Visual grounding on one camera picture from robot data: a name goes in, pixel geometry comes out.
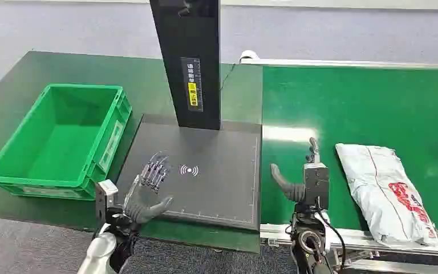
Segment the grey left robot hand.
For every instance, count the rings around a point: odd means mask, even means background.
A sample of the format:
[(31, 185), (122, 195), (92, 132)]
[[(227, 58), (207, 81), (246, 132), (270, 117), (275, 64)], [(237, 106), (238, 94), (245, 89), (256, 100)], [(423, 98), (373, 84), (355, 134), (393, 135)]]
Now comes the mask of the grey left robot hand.
[(125, 196), (123, 212), (137, 224), (144, 224), (169, 209), (173, 196), (159, 197), (160, 184), (171, 168), (168, 155), (154, 154), (139, 172)]

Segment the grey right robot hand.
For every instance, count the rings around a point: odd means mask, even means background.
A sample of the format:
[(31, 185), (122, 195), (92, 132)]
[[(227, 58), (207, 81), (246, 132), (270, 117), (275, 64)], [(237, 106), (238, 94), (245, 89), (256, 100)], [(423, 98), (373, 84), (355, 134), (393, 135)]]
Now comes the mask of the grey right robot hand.
[(306, 155), (306, 163), (302, 169), (303, 182), (289, 182), (274, 163), (270, 165), (271, 175), (288, 200), (305, 207), (327, 209), (329, 206), (329, 169), (321, 162), (317, 140), (310, 137), (309, 142), (310, 153)]

